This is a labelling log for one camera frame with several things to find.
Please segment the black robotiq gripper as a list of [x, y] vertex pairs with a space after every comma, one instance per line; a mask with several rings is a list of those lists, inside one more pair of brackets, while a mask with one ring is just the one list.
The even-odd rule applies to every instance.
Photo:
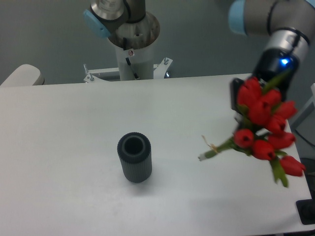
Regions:
[[[282, 49], [268, 49], [263, 52], [252, 75], [257, 77], [261, 82], [268, 83], [275, 76], [286, 73], [282, 82], [276, 86], [281, 92], [282, 101], [286, 101], [287, 91], [294, 74], [300, 65], [299, 59], [293, 54]], [[235, 120], [242, 120], [243, 115], [237, 108], [237, 95], [244, 81], [240, 78], [233, 78], [229, 83], [230, 107], [235, 112]]]

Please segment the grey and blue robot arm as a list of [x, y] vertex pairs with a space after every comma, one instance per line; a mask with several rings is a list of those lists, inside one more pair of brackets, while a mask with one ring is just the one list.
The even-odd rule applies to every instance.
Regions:
[[[153, 64], [153, 45], [160, 33], [157, 18], [143, 0], [93, 0], [83, 13], [89, 29], [115, 47], [122, 81], [163, 79], [172, 63]], [[234, 33], [270, 37], [253, 74], [262, 82], [289, 70], [278, 85], [282, 97], [315, 36], [312, 0], [236, 0], [228, 13]]]

